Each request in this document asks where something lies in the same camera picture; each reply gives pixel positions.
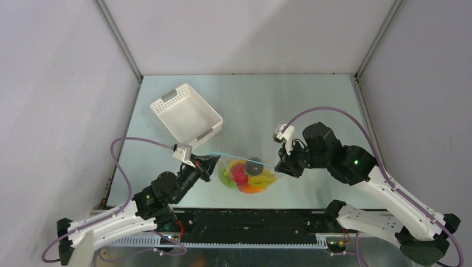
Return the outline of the green star fruit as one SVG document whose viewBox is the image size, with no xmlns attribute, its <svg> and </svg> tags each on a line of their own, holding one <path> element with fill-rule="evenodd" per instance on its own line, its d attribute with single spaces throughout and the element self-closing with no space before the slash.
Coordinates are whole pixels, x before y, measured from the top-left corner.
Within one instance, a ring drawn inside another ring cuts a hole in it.
<svg viewBox="0 0 472 267">
<path fill-rule="evenodd" d="M 230 176 L 225 174 L 225 169 L 221 168 L 218 171 L 218 178 L 219 181 L 227 188 L 229 189 L 235 189 L 237 187 L 237 184 L 230 178 Z"/>
</svg>

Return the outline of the red round fruit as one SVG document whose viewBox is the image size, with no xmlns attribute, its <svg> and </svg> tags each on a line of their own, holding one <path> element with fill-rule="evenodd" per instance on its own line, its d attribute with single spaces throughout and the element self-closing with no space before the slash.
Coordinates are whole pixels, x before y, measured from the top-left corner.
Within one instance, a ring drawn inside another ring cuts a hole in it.
<svg viewBox="0 0 472 267">
<path fill-rule="evenodd" d="M 248 175 L 245 173 L 245 164 L 235 164 L 231 167 L 232 180 L 237 184 L 247 184 Z"/>
</svg>

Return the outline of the clear zip bag blue zipper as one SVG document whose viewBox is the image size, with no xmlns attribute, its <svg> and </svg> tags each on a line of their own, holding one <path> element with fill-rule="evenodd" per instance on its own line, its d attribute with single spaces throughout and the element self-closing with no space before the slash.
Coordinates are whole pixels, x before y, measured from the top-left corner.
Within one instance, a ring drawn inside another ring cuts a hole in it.
<svg viewBox="0 0 472 267">
<path fill-rule="evenodd" d="M 258 194 L 276 183 L 282 174 L 275 166 L 259 157 L 242 157 L 223 152 L 212 152 L 219 156 L 217 163 L 218 180 L 228 189 L 244 194 Z"/>
</svg>

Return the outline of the orange red mango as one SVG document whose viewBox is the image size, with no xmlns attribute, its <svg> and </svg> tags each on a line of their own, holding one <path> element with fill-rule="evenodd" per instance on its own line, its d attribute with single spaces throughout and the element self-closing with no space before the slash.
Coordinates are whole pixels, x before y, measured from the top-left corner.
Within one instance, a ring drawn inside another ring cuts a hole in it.
<svg viewBox="0 0 472 267">
<path fill-rule="evenodd" d="M 266 190 L 265 188 L 253 187 L 249 184 L 238 184 L 237 188 L 240 192 L 245 194 L 257 194 Z"/>
</svg>

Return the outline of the dark purple fruit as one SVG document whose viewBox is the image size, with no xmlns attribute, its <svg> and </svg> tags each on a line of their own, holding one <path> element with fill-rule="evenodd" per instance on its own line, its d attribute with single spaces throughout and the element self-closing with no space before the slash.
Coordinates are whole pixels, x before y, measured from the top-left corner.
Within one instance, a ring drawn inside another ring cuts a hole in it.
<svg viewBox="0 0 472 267">
<path fill-rule="evenodd" d="M 251 157 L 245 161 L 245 172 L 249 176 L 258 176 L 264 170 L 264 165 L 258 157 Z"/>
</svg>

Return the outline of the yellow green fruit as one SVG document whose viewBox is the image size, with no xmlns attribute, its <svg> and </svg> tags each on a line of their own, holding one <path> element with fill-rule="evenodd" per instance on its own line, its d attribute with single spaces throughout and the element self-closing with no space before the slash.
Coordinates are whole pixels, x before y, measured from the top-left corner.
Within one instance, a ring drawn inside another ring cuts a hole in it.
<svg viewBox="0 0 472 267">
<path fill-rule="evenodd" d="M 251 187 L 265 189 L 276 181 L 276 178 L 272 175 L 258 175 L 250 176 L 248 178 L 248 184 Z"/>
</svg>

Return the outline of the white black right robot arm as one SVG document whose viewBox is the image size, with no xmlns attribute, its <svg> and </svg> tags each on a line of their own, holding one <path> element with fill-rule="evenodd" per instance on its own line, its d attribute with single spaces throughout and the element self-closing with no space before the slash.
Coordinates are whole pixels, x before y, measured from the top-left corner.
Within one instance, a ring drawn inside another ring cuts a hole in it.
<svg viewBox="0 0 472 267">
<path fill-rule="evenodd" d="M 306 169 L 326 169 L 334 179 L 370 195 L 390 213 L 383 216 L 333 200 L 323 213 L 328 231 L 337 233 L 344 228 L 367 233 L 393 244 L 422 266 L 436 264 L 445 256 L 460 225 L 456 215 L 434 212 L 391 176 L 383 175 L 369 152 L 341 144 L 323 123 L 306 127 L 303 141 L 293 135 L 294 128 L 286 124 L 274 131 L 274 140 L 282 144 L 276 172 L 298 178 Z"/>
</svg>

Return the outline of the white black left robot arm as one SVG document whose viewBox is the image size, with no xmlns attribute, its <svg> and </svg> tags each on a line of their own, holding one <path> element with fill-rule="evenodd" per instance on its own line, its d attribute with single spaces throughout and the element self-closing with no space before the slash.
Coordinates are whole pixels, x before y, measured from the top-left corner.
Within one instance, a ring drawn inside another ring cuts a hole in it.
<svg viewBox="0 0 472 267">
<path fill-rule="evenodd" d="M 58 254 L 62 266 L 86 234 L 94 236 L 93 249 L 144 231 L 170 231 L 177 218 L 172 205 L 178 204 L 198 180 L 210 181 L 220 156 L 191 155 L 190 164 L 182 163 L 177 173 L 165 171 L 130 201 L 81 221 L 62 218 L 56 222 Z"/>
</svg>

